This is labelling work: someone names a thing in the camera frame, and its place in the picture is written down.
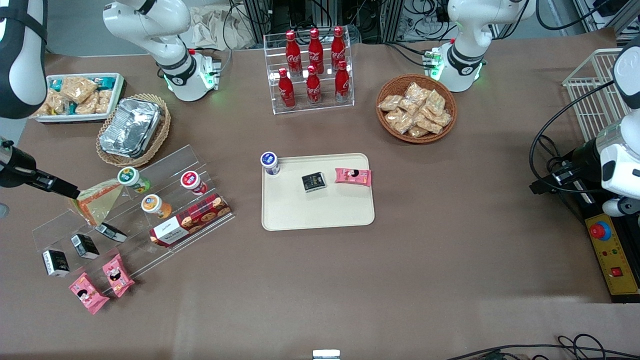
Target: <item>acrylic bottle rack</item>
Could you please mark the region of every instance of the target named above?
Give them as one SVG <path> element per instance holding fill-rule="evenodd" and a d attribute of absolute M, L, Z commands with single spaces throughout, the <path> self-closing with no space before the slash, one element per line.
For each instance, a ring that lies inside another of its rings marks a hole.
<path fill-rule="evenodd" d="M 172 215 L 175 215 L 217 193 L 204 167 L 205 163 L 202 159 L 190 145 L 187 145 L 140 170 L 140 174 L 151 182 L 151 189 L 144 194 L 139 194 L 125 187 L 104 221 L 125 233 L 126 241 L 119 243 L 105 237 L 88 225 L 80 215 L 68 210 L 33 230 L 38 255 L 41 256 L 42 252 L 49 249 L 63 251 L 70 270 L 67 278 L 75 280 L 80 274 L 86 272 L 98 289 L 106 293 L 110 292 L 111 288 L 102 272 L 102 266 L 116 254 L 122 256 L 127 271 L 132 278 L 136 278 L 234 217 L 233 212 L 219 217 L 211 221 L 207 227 L 170 248 L 151 242 L 149 230 L 166 219 L 159 219 L 153 214 L 144 212 L 140 208 L 142 198 L 150 193 L 157 194 L 163 201 L 172 205 Z M 209 188 L 205 194 L 196 196 L 180 185 L 181 175 L 188 170 L 198 172 L 202 181 L 208 185 Z M 91 237 L 100 256 L 96 259 L 80 258 L 71 243 L 71 237 L 75 234 Z"/>
<path fill-rule="evenodd" d="M 347 72 L 349 73 L 349 99 L 347 102 L 337 102 L 335 100 L 335 73 L 331 69 L 331 43 L 333 42 L 333 28 L 320 29 L 320 43 L 323 46 L 324 73 L 319 74 L 320 86 L 322 92 L 322 103 L 318 106 L 311 107 L 307 102 L 307 77 L 309 66 L 309 30 L 301 30 L 296 32 L 296 41 L 300 46 L 300 58 L 302 60 L 303 77 L 292 78 L 293 92 L 296 96 L 296 107 L 287 110 L 280 97 L 280 89 L 278 89 L 278 80 L 280 75 L 278 69 L 286 68 L 287 57 L 285 55 L 285 47 L 287 39 L 284 33 L 264 35 L 264 58 L 267 63 L 267 79 L 269 80 L 269 91 L 271 92 L 271 105 L 274 114 L 292 113 L 295 111 L 319 110 L 326 108 L 339 108 L 342 106 L 353 106 L 355 103 L 353 88 L 353 63 L 351 58 L 351 39 L 349 37 L 349 29 L 343 27 L 344 34 L 344 60 L 347 62 Z"/>

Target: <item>red button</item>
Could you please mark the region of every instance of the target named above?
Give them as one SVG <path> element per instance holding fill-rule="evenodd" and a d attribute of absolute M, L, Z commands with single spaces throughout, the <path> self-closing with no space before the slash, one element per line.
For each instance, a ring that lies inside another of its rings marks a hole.
<path fill-rule="evenodd" d="M 606 230 L 604 229 L 604 226 L 600 224 L 593 224 L 589 228 L 589 233 L 591 233 L 591 235 L 596 239 L 602 239 L 607 234 Z"/>

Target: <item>yogurt cup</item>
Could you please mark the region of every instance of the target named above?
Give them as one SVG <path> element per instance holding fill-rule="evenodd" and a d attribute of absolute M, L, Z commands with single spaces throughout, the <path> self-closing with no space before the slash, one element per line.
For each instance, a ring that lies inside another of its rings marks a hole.
<path fill-rule="evenodd" d="M 167 218 L 171 215 L 171 204 L 162 201 L 156 194 L 145 196 L 140 206 L 146 213 L 156 214 L 159 218 Z"/>
<path fill-rule="evenodd" d="M 180 184 L 187 190 L 191 190 L 195 195 L 204 195 L 207 192 L 207 184 L 200 179 L 200 176 L 195 171 L 187 171 L 180 178 Z"/>
<path fill-rule="evenodd" d="M 267 151 L 262 154 L 260 157 L 260 163 L 262 164 L 262 167 L 264 167 L 264 171 L 269 175 L 277 175 L 280 172 L 278 156 L 271 151 Z"/>
<path fill-rule="evenodd" d="M 132 167 L 125 167 L 119 171 L 118 182 L 137 193 L 147 192 L 151 188 L 151 182 L 146 177 L 140 176 L 140 171 Z"/>

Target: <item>red cookie box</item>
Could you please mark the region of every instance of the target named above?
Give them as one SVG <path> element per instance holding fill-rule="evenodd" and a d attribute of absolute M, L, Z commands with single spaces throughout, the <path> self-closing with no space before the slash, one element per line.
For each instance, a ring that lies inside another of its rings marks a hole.
<path fill-rule="evenodd" d="M 153 243 L 172 247 L 230 212 L 229 205 L 215 193 L 154 227 L 149 235 Z"/>

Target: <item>pink snack package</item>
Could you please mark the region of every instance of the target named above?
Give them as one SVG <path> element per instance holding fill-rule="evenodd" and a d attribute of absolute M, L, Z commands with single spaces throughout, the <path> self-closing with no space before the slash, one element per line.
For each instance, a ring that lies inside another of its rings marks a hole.
<path fill-rule="evenodd" d="M 335 168 L 335 182 L 371 186 L 371 170 L 337 167 Z"/>
<path fill-rule="evenodd" d="M 87 310 L 94 315 L 100 310 L 100 308 L 104 305 L 108 297 L 101 294 L 95 286 L 89 280 L 86 272 L 83 272 L 82 275 L 78 278 L 78 280 L 74 281 L 71 286 L 69 286 L 69 290 L 73 291 L 74 294 L 80 299 L 82 305 L 86 307 Z"/>
<path fill-rule="evenodd" d="M 134 284 L 133 280 L 131 280 L 127 274 L 127 271 L 124 270 L 120 254 L 116 255 L 115 258 L 106 263 L 102 267 L 102 271 L 109 279 L 109 283 L 117 297 L 121 297 L 122 294 L 124 294 L 124 292 Z"/>

